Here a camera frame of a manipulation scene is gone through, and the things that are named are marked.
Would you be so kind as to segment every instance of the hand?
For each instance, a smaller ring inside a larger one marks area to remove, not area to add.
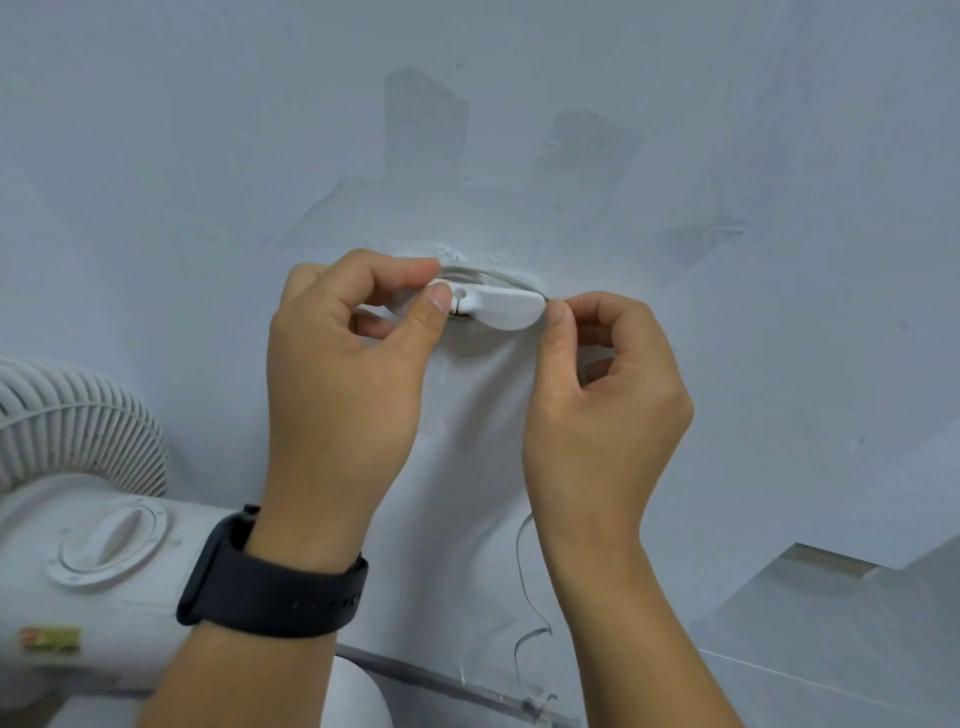
[[[329,572],[356,560],[413,447],[451,292],[426,289],[398,325],[357,306],[382,305],[439,271],[436,258],[370,251],[291,271],[270,326],[270,465],[249,553]],[[383,342],[371,347],[361,336]]]
[[[523,470],[544,550],[636,550],[640,519],[693,420],[650,308],[611,293],[551,301],[523,438]],[[577,347],[615,356],[577,377]]]

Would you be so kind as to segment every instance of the black watch strap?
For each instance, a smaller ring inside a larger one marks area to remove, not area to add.
[[[360,606],[368,565],[319,574],[288,569],[244,553],[257,506],[246,506],[214,527],[187,581],[177,621],[202,619],[263,637],[320,637],[350,623]]]

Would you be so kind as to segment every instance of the thin wire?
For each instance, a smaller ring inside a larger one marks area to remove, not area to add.
[[[476,265],[445,265],[440,269],[440,278],[445,278],[446,276],[466,276],[475,279],[478,275],[499,280],[502,283],[512,285],[514,288],[519,288],[521,291],[539,293],[549,301],[549,297],[529,280],[524,280],[517,276],[512,276],[509,273],[494,270],[493,268],[484,268]]]
[[[523,598],[527,600],[527,604],[530,605],[530,608],[542,620],[544,626],[527,632],[527,634],[523,635],[523,637],[517,640],[516,644],[514,645],[514,670],[516,671],[516,683],[520,685],[520,689],[524,691],[526,691],[526,688],[523,685],[523,679],[520,677],[520,648],[539,635],[549,635],[550,637],[553,637],[553,625],[550,623],[550,620],[546,618],[540,608],[534,604],[533,599],[530,598],[530,594],[527,592],[527,582],[526,579],[523,578],[523,563],[520,561],[520,539],[523,536],[523,532],[529,527],[533,520],[534,514],[531,512],[525,519],[523,519],[523,523],[520,524],[520,528],[516,531],[516,570],[520,574],[520,589],[523,590]],[[540,709],[543,710],[543,706],[545,706],[551,700],[556,699],[558,699],[558,696],[555,693],[549,693],[546,697],[546,700],[541,703]]]

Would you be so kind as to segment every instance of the fingernail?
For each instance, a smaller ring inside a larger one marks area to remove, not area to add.
[[[443,313],[450,312],[450,302],[453,300],[453,289],[443,282],[434,283],[426,289],[426,297]]]
[[[556,324],[566,316],[566,303],[563,301],[551,301],[546,305],[546,323]]]

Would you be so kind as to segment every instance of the white cable clip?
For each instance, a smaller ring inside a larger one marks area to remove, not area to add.
[[[536,291],[456,279],[434,279],[430,285],[438,282],[445,283],[453,292],[450,315],[469,316],[501,331],[532,326],[546,308],[546,298]],[[399,292],[387,307],[402,316],[418,293],[416,290]]]

